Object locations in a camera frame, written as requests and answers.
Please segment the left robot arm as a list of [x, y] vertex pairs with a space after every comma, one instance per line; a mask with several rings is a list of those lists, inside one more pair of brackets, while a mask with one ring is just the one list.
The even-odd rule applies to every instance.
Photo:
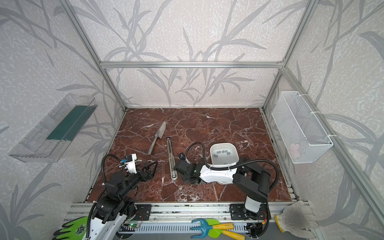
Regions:
[[[111, 157], [121, 164], [121, 170], [106, 177], [105, 163]], [[91, 207], [84, 240], [112, 240], [125, 235], [119, 233], [126, 220], [136, 216], [138, 210], [134, 198], [128, 197], [131, 191], [138, 188], [139, 183], [153, 179], [158, 166], [157, 161], [147, 161], [136, 167], [136, 154], [119, 159], [107, 154], [101, 162], [101, 174], [104, 189]]]

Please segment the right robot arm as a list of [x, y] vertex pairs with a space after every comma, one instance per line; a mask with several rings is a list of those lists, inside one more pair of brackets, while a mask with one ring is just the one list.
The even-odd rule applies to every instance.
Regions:
[[241, 159], [231, 143], [212, 145], [210, 156], [211, 163], [203, 156], [203, 162], [193, 164], [185, 153], [179, 155], [178, 161], [169, 155], [172, 179], [181, 176], [186, 184], [199, 185], [204, 182], [235, 185], [246, 195], [246, 200], [244, 204], [230, 205], [231, 219], [267, 222], [270, 219], [269, 193], [280, 178], [278, 166], [265, 159]]

